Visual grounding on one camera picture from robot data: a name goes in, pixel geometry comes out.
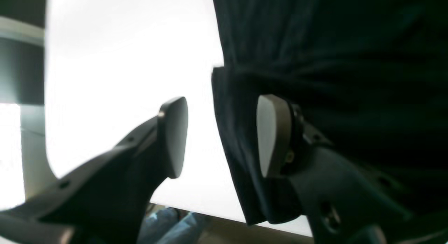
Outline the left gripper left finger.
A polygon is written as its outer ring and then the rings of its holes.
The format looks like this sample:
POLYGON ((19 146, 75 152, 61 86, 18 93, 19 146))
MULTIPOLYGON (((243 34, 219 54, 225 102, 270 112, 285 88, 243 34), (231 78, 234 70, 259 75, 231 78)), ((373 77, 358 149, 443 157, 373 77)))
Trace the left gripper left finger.
POLYGON ((175 97, 115 147, 25 203, 1 211, 1 237, 15 244, 134 244, 148 203, 181 175, 188 104, 175 97))

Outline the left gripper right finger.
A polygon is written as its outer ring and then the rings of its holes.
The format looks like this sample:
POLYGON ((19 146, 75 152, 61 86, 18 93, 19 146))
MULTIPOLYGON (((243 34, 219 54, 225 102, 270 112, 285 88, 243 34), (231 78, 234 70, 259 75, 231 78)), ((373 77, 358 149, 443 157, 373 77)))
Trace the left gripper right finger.
POLYGON ((447 243, 447 199, 339 153, 297 103, 260 95, 256 123, 262 175, 291 184, 316 244, 447 243))

